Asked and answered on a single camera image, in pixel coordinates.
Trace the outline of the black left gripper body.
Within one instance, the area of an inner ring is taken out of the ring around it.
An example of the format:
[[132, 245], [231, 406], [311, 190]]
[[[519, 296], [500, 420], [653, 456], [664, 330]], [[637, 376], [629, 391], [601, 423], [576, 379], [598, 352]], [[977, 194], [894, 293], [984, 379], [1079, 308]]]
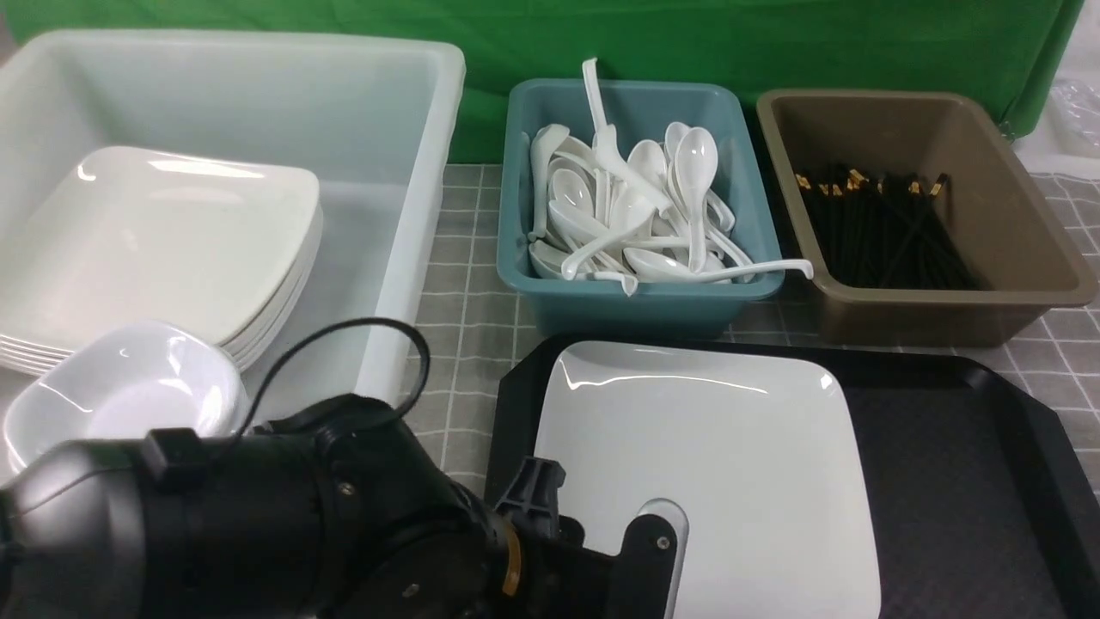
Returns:
[[562, 517], [565, 468], [527, 456], [496, 502], [505, 564], [494, 587], [496, 618], [671, 618], [690, 534], [672, 500], [644, 502], [617, 554], [583, 546], [582, 528]]

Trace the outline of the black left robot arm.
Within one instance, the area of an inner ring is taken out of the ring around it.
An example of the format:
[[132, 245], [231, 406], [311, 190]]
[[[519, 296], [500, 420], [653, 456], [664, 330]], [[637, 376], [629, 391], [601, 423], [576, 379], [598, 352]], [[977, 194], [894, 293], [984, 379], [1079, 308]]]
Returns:
[[670, 618], [688, 543], [645, 502], [616, 554], [522, 458], [495, 506], [369, 397], [244, 438], [67, 440], [3, 486], [4, 618]]

